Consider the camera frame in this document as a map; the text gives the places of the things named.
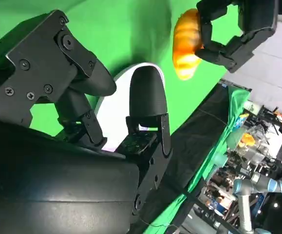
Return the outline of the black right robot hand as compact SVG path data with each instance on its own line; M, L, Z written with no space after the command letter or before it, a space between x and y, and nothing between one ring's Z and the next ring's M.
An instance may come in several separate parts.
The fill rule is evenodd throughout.
M87 95L116 83L54 10L0 39L0 234L125 234L172 156L165 89L132 74L128 134L114 152Z

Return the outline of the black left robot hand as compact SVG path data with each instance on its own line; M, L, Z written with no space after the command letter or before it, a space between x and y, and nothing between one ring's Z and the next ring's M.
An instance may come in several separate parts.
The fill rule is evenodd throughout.
M213 41L211 22L227 14L229 5L238 6L241 36L233 36L223 45ZM276 32L279 2L277 0L201 0L196 4L200 19L202 49L197 57L236 72L253 56L253 51Z

